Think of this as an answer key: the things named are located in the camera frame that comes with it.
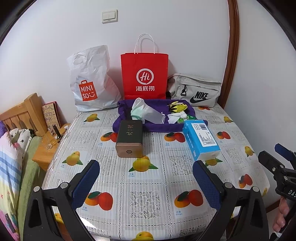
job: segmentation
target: human hand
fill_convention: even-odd
[[[281,200],[278,207],[278,213],[276,215],[276,218],[274,219],[274,223],[272,225],[272,228],[274,231],[279,232],[283,226],[285,226],[286,221],[284,217],[288,214],[290,211],[289,206],[287,204],[287,201],[284,197],[281,196]]]

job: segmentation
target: wooden nightstand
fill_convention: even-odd
[[[66,132],[65,130],[65,126],[70,126],[70,124],[64,124],[62,126],[61,129],[59,129],[59,132],[61,134],[64,134]],[[44,170],[47,171],[49,164],[52,162],[52,159],[54,157],[54,154],[59,146],[59,144],[57,143],[57,140],[54,139],[54,137],[49,133],[49,131],[45,134],[48,136],[51,144],[52,144],[52,148],[50,148],[49,150],[47,150],[44,145],[42,144],[42,142],[40,142],[32,160],[37,162],[38,165]]]

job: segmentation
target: green bed sheet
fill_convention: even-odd
[[[40,141],[41,137],[33,137],[22,163],[22,180],[20,183],[20,196],[17,205],[17,223],[19,226],[21,241],[23,241],[24,222],[31,191],[35,186],[42,185],[46,174],[36,162],[32,161]]]

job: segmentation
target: bag handle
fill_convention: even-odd
[[[136,54],[136,48],[137,48],[137,54],[139,53],[139,44],[138,44],[138,42],[139,42],[140,38],[143,37],[144,35],[149,35],[150,38],[152,39],[152,41],[153,41],[153,46],[154,46],[154,47],[153,47],[153,53],[155,54],[155,43],[154,43],[154,40],[153,40],[153,38],[151,37],[150,34],[141,34],[141,35],[139,36],[138,41],[137,41],[136,46],[135,46],[135,50],[134,50],[133,53]]]

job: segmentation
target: blue tissue package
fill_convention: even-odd
[[[220,148],[203,120],[184,121],[183,133],[190,147],[194,161],[214,159]]]

